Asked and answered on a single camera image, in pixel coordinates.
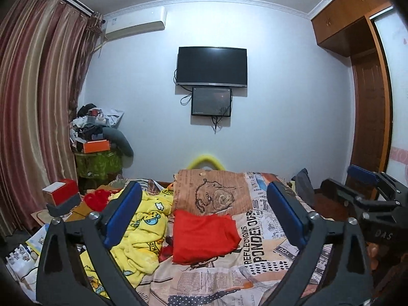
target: black monitor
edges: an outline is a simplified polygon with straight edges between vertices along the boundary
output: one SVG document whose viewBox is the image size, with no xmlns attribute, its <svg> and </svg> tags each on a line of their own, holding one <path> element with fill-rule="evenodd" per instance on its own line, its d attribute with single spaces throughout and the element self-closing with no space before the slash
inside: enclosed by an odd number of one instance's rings
<svg viewBox="0 0 408 306">
<path fill-rule="evenodd" d="M 246 49 L 179 47 L 176 84 L 247 87 Z"/>
<path fill-rule="evenodd" d="M 228 87 L 193 87 L 191 114 L 195 116 L 231 116 L 232 91 Z"/>
</svg>

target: wall-mounted tv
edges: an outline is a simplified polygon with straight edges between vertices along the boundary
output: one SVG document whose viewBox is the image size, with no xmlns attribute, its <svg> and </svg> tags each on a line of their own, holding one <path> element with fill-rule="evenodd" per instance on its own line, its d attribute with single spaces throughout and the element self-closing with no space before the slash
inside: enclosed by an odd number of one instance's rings
<svg viewBox="0 0 408 306">
<path fill-rule="evenodd" d="M 176 84 L 247 87 L 246 49 L 179 47 Z"/>
</svg>

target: wooden wardrobe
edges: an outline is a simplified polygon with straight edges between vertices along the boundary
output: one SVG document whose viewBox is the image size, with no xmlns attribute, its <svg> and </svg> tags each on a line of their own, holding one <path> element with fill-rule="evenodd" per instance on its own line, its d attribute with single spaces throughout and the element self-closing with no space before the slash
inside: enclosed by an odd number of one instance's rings
<svg viewBox="0 0 408 306">
<path fill-rule="evenodd" d="M 351 164 L 384 171 L 390 151 L 392 101 L 386 58 L 370 17 L 390 7 L 388 0 L 334 0 L 312 19 L 317 44 L 351 57 L 356 120 Z M 372 187 L 352 178 L 346 184 L 375 197 Z"/>
</svg>

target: cable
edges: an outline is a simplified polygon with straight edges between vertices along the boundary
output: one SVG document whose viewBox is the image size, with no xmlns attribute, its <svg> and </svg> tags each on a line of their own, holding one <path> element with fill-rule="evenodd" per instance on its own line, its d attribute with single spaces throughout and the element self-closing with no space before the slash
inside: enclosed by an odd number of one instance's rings
<svg viewBox="0 0 408 306">
<path fill-rule="evenodd" d="M 183 102 L 183 99 L 188 98 L 188 97 L 190 97 L 190 98 L 187 100 L 187 102 Z M 192 93 L 187 94 L 185 97 L 182 97 L 182 98 L 180 99 L 181 105 L 182 105 L 182 106 L 187 106 L 188 103 L 191 101 L 191 98 L 192 98 L 192 97 L 193 97 L 193 94 L 192 94 Z"/>
<path fill-rule="evenodd" d="M 174 74 L 173 74 L 173 82 L 175 83 L 175 85 L 177 85 L 177 81 L 176 81 L 176 72 L 177 72 L 177 69 L 176 70 L 174 70 Z M 188 88 L 185 88 L 183 85 L 179 85 L 179 86 L 181 86 L 183 89 L 185 89 L 186 91 L 189 91 L 189 92 L 193 92 L 192 90 L 189 90 Z"/>
<path fill-rule="evenodd" d="M 230 101 L 230 104 L 229 104 L 228 108 L 224 111 L 224 113 L 221 115 L 220 119 L 218 119 L 219 116 L 211 116 L 211 121 L 213 121 L 213 124 L 214 124 L 214 133 L 217 133 L 218 123 L 222 120 L 222 118 L 225 116 L 225 113 L 226 113 L 228 110 L 230 110 L 230 115 L 231 115 L 231 105 L 232 105 L 232 99 L 233 99 L 234 95 L 233 95 L 233 93 L 232 93 L 232 89 L 230 89 L 230 90 L 231 90 L 231 101 Z"/>
<path fill-rule="evenodd" d="M 34 269 L 37 269 L 38 267 L 34 267 L 33 269 L 31 269 L 26 275 L 24 275 L 21 279 L 23 279 L 24 277 L 28 276 Z"/>
</svg>

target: newspaper print bedsheet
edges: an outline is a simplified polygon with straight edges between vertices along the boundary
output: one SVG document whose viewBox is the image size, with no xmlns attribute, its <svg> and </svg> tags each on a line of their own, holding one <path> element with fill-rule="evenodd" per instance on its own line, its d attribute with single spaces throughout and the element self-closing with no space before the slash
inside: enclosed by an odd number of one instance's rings
<svg viewBox="0 0 408 306">
<path fill-rule="evenodd" d="M 266 200 L 267 185 L 277 181 L 286 186 L 285 181 L 274 174 L 217 170 L 180 170 L 175 179 L 173 209 L 198 215 L 230 213 L 241 242 L 230 254 L 194 265 L 174 264 L 170 257 L 152 275 L 146 275 L 136 291 L 151 306 L 258 306 L 273 292 L 298 253 Z M 217 198 L 220 193 L 222 201 Z M 170 216 L 168 237 L 173 222 Z M 330 245 L 324 247 L 303 295 L 317 288 L 330 250 Z"/>
</svg>

